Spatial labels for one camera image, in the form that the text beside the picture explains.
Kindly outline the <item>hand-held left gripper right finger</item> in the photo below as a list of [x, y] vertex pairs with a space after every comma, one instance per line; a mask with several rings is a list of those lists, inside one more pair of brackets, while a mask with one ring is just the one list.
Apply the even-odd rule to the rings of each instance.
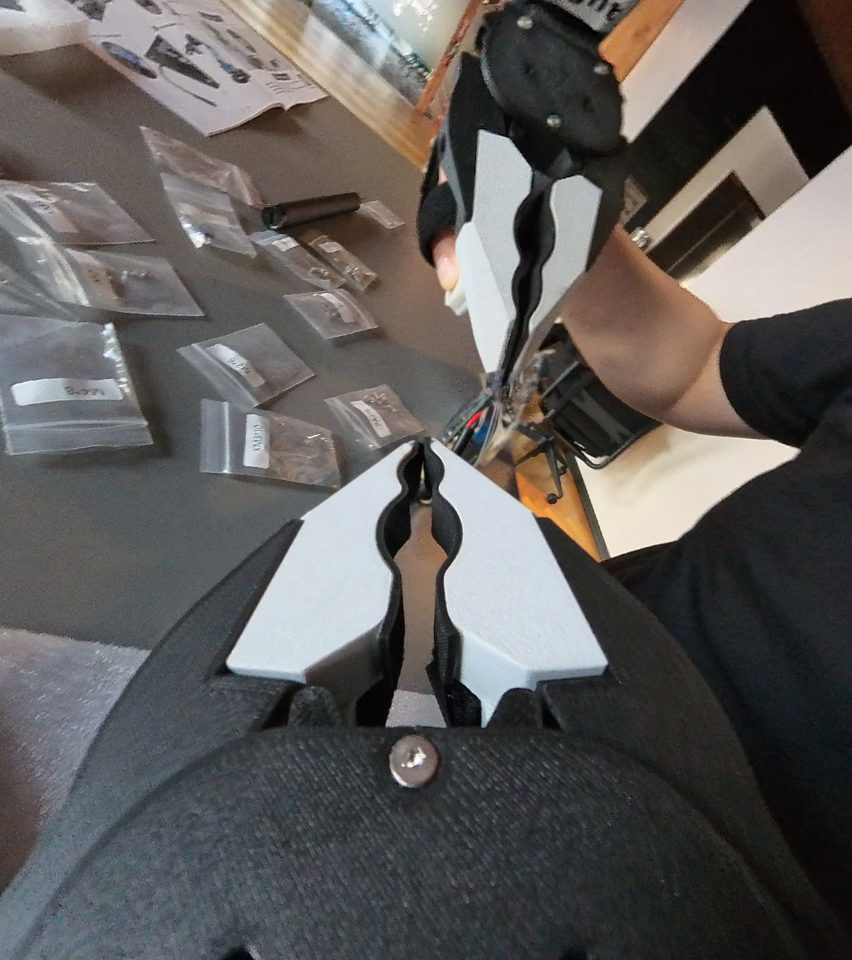
[[431, 441], [436, 577], [431, 682], [452, 727], [486, 726], [512, 690], [602, 676], [608, 658], [537, 517]]

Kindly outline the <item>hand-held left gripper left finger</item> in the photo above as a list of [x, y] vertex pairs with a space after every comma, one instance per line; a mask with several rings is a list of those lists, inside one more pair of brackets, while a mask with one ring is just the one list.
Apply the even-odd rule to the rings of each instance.
[[404, 659], [401, 575], [420, 440], [401, 444], [301, 519], [227, 656], [238, 676], [330, 692], [359, 726], [384, 726]]

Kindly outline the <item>person's right forearm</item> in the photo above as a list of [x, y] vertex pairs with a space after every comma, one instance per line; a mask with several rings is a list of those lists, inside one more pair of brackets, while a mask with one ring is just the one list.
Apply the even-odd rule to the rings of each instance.
[[602, 384], [660, 424], [704, 436], [760, 439], [720, 373], [733, 325], [652, 263], [616, 226], [561, 315]]

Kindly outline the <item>white foam tray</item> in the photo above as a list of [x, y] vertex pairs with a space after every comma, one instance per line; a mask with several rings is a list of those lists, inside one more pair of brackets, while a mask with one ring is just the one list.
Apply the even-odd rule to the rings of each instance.
[[0, 57], [83, 44], [88, 36], [87, 19], [68, 2], [0, 2]]

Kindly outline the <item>black cylindrical tool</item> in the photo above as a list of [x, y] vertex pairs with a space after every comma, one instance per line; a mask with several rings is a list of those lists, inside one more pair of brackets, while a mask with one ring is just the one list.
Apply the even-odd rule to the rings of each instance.
[[361, 204], [360, 194], [354, 191], [283, 200], [264, 206], [262, 222], [268, 230], [283, 232], [294, 227], [357, 212]]

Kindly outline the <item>printed instruction sheet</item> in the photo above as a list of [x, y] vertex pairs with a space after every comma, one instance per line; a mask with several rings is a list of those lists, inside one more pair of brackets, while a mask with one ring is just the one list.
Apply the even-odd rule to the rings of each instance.
[[327, 96], [222, 2], [72, 6], [92, 53], [206, 138]]

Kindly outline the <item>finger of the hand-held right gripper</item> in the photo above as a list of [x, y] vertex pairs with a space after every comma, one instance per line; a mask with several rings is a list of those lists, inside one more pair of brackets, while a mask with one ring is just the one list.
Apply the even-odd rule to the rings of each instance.
[[515, 224], [532, 180], [531, 166], [508, 137], [479, 130], [472, 214], [456, 235], [454, 313], [469, 317], [485, 373], [503, 379], [523, 377], [528, 354], [537, 350], [528, 342], [550, 315], [545, 277], [530, 318], [522, 318], [514, 294], [521, 260]]
[[516, 308], [510, 377], [518, 379], [550, 336], [566, 295], [590, 265], [603, 192], [585, 176], [547, 181], [535, 174], [519, 212]]

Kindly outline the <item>scattered small clear parts bags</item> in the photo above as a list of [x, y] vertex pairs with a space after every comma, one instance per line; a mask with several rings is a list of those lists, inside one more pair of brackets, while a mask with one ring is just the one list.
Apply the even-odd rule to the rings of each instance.
[[[131, 367], [110, 322], [73, 318], [67, 307], [136, 318], [204, 316], [163, 258], [97, 246], [62, 246], [37, 228], [91, 218], [138, 239], [136, 224], [96, 183], [0, 180], [0, 218], [16, 236], [35, 282], [0, 260], [0, 424], [9, 455], [131, 450], [153, 444]], [[265, 323], [181, 347], [179, 354], [222, 394], [201, 403], [200, 469], [335, 489], [332, 433], [264, 405], [313, 377]]]

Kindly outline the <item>white foam sheet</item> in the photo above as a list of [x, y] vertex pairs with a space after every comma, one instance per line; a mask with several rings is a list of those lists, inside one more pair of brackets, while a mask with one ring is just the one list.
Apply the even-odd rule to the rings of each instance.
[[132, 647], [0, 627], [0, 895], [145, 657]]

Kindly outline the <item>silver plastic parts bag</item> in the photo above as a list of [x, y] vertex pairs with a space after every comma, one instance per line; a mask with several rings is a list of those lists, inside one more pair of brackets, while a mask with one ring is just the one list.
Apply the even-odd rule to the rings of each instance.
[[509, 374], [491, 392], [482, 427], [474, 434], [475, 452], [461, 454], [479, 468], [493, 461], [512, 438], [539, 383], [538, 349], [525, 348]]

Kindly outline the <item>person's right hand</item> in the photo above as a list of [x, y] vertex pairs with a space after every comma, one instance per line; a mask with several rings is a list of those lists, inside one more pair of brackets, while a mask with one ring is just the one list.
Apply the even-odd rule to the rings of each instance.
[[453, 294], [460, 282], [460, 268], [456, 235], [451, 229], [443, 231], [432, 243], [432, 264], [444, 295]]

